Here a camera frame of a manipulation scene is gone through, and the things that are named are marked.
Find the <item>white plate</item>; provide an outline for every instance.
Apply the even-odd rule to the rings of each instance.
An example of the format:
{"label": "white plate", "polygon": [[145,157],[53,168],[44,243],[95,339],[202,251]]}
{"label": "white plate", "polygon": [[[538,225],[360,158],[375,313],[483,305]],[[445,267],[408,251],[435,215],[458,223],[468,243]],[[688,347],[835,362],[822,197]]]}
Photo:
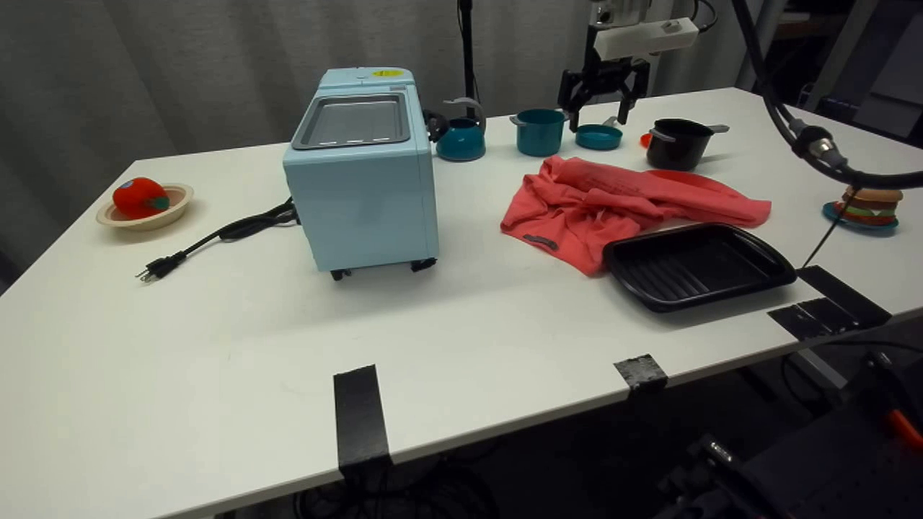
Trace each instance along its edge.
{"label": "white plate", "polygon": [[171,209],[161,210],[161,215],[154,215],[148,219],[127,219],[115,210],[115,206],[104,206],[98,215],[95,215],[95,223],[104,225],[104,228],[115,228],[115,232],[154,232],[154,228],[166,228],[171,223],[177,223],[190,200],[194,200],[194,190],[186,187],[186,186],[166,186],[168,190],[168,200],[171,200]]}

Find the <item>black pot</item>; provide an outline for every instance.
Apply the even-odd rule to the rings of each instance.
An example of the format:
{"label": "black pot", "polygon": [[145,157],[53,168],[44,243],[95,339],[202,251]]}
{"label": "black pot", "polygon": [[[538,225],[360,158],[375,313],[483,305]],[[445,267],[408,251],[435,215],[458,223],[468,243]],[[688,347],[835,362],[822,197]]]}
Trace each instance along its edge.
{"label": "black pot", "polygon": [[716,134],[727,134],[727,128],[703,128],[688,118],[662,118],[654,121],[646,163],[665,171],[692,171]]}

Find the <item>red towel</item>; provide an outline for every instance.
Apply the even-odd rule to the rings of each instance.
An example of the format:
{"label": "red towel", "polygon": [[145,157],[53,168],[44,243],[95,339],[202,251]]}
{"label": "red towel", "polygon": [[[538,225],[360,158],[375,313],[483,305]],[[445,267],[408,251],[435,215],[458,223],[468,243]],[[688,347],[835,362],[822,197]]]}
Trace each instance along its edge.
{"label": "red towel", "polygon": [[767,216],[770,202],[695,173],[634,173],[555,157],[523,180],[500,228],[591,277],[604,272],[608,243],[670,219],[757,228]]}

